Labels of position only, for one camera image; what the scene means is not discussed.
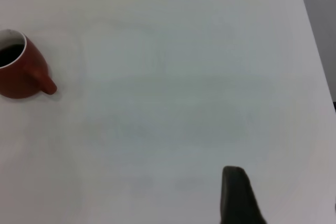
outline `table surface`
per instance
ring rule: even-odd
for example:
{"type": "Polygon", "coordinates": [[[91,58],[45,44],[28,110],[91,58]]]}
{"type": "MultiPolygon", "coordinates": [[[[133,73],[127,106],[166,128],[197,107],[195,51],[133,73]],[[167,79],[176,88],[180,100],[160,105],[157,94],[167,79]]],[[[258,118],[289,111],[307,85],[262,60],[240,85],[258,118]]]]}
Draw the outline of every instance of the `table surface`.
{"type": "Polygon", "coordinates": [[[334,223],[336,117],[303,0],[0,0],[59,92],[0,98],[2,224],[334,223]]]}

